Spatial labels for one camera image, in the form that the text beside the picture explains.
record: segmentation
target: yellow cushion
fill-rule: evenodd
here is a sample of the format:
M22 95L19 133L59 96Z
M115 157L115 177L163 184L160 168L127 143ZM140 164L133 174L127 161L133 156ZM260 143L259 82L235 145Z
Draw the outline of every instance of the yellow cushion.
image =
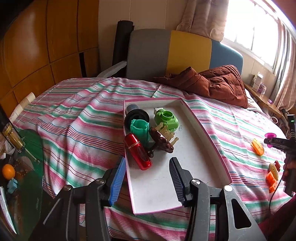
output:
M191 66L196 72L209 69L212 41L206 37L173 30L166 74L179 74Z

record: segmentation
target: wooden cabinet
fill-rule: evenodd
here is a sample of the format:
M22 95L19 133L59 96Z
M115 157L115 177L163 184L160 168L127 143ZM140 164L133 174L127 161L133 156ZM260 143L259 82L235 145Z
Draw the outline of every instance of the wooden cabinet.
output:
M99 0L34 0L0 41L0 103L10 115L64 79L95 77Z
M78 0L48 0L47 41L50 62L78 51L77 3Z
M45 31L46 2L33 1L4 36L5 65L12 87L49 63Z
M56 84L69 78L81 78L79 54L75 53L53 62L52 73Z
M292 114L292 115L296 115L296 107L294 106L292 109L290 109L289 111L289 114Z

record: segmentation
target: white wall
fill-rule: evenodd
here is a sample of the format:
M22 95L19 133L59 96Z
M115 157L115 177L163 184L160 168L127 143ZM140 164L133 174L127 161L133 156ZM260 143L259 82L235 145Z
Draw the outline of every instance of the white wall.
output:
M102 71L112 65L116 26L119 20L133 21L135 29L174 30L181 22L187 2L188 0L100 0L98 28ZM275 76L257 60L238 51L244 58L243 81L250 83L253 75L260 71L263 83L267 87L266 95L270 96L276 82Z
M243 47L238 44L231 43L229 40L223 40L223 43L229 45L242 54L242 80L245 83L250 84L254 75L260 72L263 75L262 83L266 86L265 95L270 97L276 84L276 76L272 73L272 69L270 67L265 67L262 60L250 53L248 50L244 51Z

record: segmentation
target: pink striped blanket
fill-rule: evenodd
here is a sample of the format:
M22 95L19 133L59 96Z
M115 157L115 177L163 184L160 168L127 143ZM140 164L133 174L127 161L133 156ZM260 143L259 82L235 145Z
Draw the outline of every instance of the pink striped blanket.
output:
M282 131L257 109L243 109L142 80L81 78L64 80L38 96L15 121L17 128L36 130L44 142L44 189L55 196L65 184L79 187L102 177L124 154L123 101L136 98L181 97L198 117L218 148L233 180L232 187L257 222L268 214L268 164L285 155L265 147L257 156L250 143L263 143L267 132L284 138ZM280 185L271 209L289 197ZM211 207L210 237L215 233ZM134 215L126 179L118 201L105 209L109 232L126 240L183 240L190 209ZM81 225L85 207L81 206Z

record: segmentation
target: window frame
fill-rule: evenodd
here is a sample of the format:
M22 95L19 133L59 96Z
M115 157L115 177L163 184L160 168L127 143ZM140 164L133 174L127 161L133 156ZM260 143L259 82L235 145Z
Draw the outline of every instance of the window frame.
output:
M277 23L278 25L278 33L279 33L279 22L278 22L278 19L274 16L274 15L271 15L270 13L268 13L262 6L260 6L258 3L255 3L254 1L252 0L249 0L251 2L254 3L254 5L258 5L259 7L261 7L264 11L265 11L265 14L269 14L273 19L274 21ZM255 31L253 32L253 38L252 38L252 45L251 45L251 49L245 47L244 45L238 43L236 40L237 40L237 34L236 34L236 37L235 37L235 40L234 41L231 41L229 40L228 38L224 37L223 40L222 40L222 43L238 50L238 51L242 51L244 52L245 54L247 54L248 56L250 56L251 58L255 59L257 62L259 62L261 65L263 65L267 70L269 70L270 72L273 72L274 70L274 67L275 67L275 62L276 62L276 59L278 58L278 55L279 55L279 47L280 47L280 42L279 42L279 39L278 39L278 45L277 45L277 48L276 48L276 56L274 58L274 63L273 65L269 65L268 63L266 63L261 57L259 57L258 55L256 55L253 51L252 51L252 48L253 48L253 44L254 44L254 37L255 37Z

